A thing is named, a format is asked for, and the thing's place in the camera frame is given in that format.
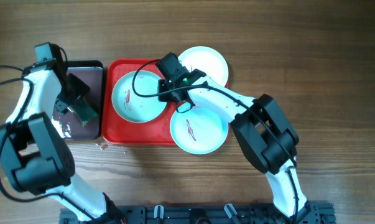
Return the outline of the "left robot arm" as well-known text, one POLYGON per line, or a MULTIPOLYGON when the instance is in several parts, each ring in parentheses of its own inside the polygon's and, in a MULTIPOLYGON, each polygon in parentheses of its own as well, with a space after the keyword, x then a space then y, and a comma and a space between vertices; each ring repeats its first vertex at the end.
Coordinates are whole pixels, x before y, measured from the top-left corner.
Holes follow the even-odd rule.
POLYGON ((54 111, 72 110, 83 124, 96 111, 85 101, 90 88, 68 72, 65 51, 46 42, 35 46, 37 62, 22 70, 16 108, 0 125, 0 191, 9 200, 29 203, 52 198, 82 223, 122 223, 109 197, 75 172, 71 150, 52 124, 54 111))

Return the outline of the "green scrubbing sponge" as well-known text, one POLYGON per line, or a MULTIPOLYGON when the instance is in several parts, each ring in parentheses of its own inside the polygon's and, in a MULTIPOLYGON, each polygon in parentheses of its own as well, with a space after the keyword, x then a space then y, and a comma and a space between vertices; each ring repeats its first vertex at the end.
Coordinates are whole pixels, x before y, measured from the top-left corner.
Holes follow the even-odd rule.
POLYGON ((94 121, 98 116, 95 109, 85 100, 84 97, 78 97, 73 104, 68 105, 67 109, 76 114, 83 126, 94 121))

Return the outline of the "light blue plate front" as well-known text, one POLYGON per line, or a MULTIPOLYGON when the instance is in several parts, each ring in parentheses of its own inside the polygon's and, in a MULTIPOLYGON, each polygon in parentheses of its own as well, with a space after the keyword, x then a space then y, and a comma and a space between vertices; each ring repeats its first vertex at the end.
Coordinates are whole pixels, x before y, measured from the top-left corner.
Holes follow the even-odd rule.
POLYGON ((181 112, 170 119, 170 134, 175 144, 190 154, 209 154, 220 148, 229 135, 228 122, 209 109, 190 108, 183 104, 181 112))

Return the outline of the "white plate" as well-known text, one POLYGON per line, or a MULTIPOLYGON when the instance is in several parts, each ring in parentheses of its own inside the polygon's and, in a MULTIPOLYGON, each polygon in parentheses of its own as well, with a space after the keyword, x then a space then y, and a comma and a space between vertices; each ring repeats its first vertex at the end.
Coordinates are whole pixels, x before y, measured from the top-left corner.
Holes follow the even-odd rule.
POLYGON ((199 69, 217 84, 226 86, 229 78, 229 68, 225 58, 215 49, 205 46, 191 47, 182 52, 178 59, 190 72, 194 69, 199 69))

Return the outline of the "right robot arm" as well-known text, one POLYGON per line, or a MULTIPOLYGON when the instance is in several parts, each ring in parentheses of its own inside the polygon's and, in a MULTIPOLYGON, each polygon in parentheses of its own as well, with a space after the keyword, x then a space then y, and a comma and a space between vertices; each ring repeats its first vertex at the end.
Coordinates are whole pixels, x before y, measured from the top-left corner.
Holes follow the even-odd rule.
POLYGON ((266 175, 276 209, 290 223, 308 214, 308 200, 297 177, 297 132, 269 95, 244 96, 217 84, 201 70, 188 71, 170 52, 155 63, 165 78, 159 96, 206 108, 231 126, 250 164, 266 175))

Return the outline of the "light blue plate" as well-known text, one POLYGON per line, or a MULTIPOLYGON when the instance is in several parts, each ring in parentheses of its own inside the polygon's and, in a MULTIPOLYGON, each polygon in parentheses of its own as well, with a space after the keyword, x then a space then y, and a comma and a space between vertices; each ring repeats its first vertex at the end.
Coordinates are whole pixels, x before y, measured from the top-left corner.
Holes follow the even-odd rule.
POLYGON ((190 108, 183 104, 181 112, 170 119, 170 134, 175 144, 190 154, 209 154, 220 148, 229 135, 228 122, 209 109, 190 108))
MULTIPOLYGON (((158 97, 137 96, 132 89, 134 74, 135 71, 129 72, 116 82, 111 94, 111 102, 115 112, 126 121, 145 123, 158 117, 167 104, 159 101, 158 97)), ((153 72, 141 70, 135 78, 135 90, 141 95, 155 94, 160 79, 161 77, 153 72)))

